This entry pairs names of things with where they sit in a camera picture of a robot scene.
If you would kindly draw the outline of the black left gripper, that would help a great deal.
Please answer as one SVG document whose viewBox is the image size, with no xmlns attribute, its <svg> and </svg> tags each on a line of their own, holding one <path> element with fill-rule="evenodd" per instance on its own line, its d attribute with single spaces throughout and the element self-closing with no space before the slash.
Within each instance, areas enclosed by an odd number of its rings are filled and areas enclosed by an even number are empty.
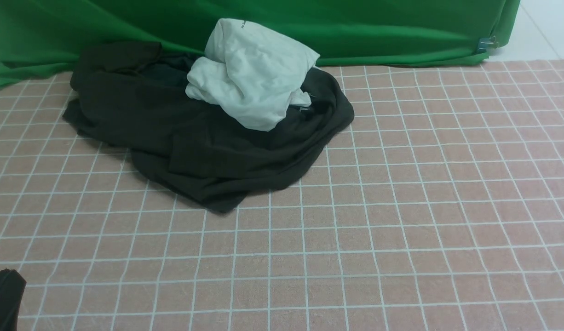
<svg viewBox="0 0 564 331">
<path fill-rule="evenodd" d="M 0 331 L 16 331 L 26 280 L 14 269 L 0 271 Z"/>
</svg>

